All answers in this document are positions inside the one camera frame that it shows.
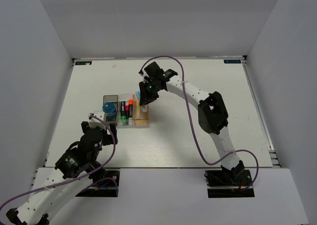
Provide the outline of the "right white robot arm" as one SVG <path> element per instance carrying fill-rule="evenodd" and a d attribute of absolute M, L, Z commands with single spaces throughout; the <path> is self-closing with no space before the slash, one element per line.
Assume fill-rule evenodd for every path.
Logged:
<path fill-rule="evenodd" d="M 198 111 L 199 126 L 215 144 L 224 180 L 231 185 L 240 181 L 245 167 L 229 136 L 228 112 L 221 94 L 203 91 L 186 81 L 184 75 L 180 76 L 172 69 L 164 71 L 155 61 L 144 66 L 139 74 L 143 77 L 139 83 L 140 105 L 154 102 L 161 90 L 184 99 L 187 109 L 192 105 Z"/>

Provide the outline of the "orange cap highlighter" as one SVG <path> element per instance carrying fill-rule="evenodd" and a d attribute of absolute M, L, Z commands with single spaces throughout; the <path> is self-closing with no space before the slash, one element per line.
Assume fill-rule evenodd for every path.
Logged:
<path fill-rule="evenodd" d="M 133 100 L 132 99 L 128 101 L 128 109 L 129 109 L 129 118 L 132 118 L 133 116 Z"/>

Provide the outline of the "pastel blue marker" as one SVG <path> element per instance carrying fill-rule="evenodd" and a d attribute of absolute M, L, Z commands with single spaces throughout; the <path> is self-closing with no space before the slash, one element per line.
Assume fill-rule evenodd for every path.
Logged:
<path fill-rule="evenodd" d="M 135 92 L 135 94 L 136 94 L 136 96 L 137 96 L 137 99 L 139 100 L 139 103 L 141 103 L 141 93 L 140 93 L 140 91 L 136 91 Z M 145 105 L 140 105 L 140 107 L 141 107 L 141 109 L 142 109 L 142 112 L 147 112 L 147 108 L 146 108 L 146 106 Z"/>

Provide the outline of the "pastel yellow marker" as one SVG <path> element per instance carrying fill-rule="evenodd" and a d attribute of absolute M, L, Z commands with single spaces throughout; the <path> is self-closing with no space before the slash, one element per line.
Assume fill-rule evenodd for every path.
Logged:
<path fill-rule="evenodd" d="M 139 100 L 136 100 L 134 102 L 134 120 L 140 120 L 141 119 L 141 108 L 139 105 Z"/>

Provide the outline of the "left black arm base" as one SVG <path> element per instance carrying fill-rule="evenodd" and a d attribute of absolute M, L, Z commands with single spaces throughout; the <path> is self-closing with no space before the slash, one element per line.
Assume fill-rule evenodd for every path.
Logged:
<path fill-rule="evenodd" d="M 81 191 L 76 197 L 116 198 L 119 192 L 120 170 L 107 170 L 105 179 Z"/>

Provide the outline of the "green cap highlighter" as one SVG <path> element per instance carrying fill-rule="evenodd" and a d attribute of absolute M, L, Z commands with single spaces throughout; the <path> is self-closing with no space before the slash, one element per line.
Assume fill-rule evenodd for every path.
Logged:
<path fill-rule="evenodd" d="M 121 104 L 120 104 L 120 119 L 121 120 L 126 120 L 126 110 L 125 110 L 125 101 L 121 101 Z"/>

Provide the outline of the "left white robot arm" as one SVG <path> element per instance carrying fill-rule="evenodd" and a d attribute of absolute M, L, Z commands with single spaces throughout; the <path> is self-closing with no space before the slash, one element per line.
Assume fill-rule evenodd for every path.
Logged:
<path fill-rule="evenodd" d="M 48 225 L 62 207 L 91 186 L 99 187 L 112 181 L 115 191 L 118 191 L 116 180 L 97 161 L 103 146 L 117 145 L 116 125 L 102 122 L 92 126 L 84 121 L 81 127 L 83 135 L 80 140 L 65 150 L 42 187 L 23 193 L 23 196 L 29 196 L 27 201 L 6 212 L 10 223 Z"/>

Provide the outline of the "pink cap highlighter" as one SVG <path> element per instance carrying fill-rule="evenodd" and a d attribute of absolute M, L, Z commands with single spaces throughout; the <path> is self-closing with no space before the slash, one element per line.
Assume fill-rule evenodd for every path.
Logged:
<path fill-rule="evenodd" d="M 128 105 L 125 106 L 125 114 L 126 114 L 126 118 L 128 119 L 129 118 L 129 106 Z"/>

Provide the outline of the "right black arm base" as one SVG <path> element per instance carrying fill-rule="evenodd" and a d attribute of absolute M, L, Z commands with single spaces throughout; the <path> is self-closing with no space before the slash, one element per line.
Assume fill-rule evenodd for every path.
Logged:
<path fill-rule="evenodd" d="M 208 198 L 253 198 L 254 189 L 249 170 L 244 170 L 236 180 L 232 180 L 221 170 L 206 170 Z"/>

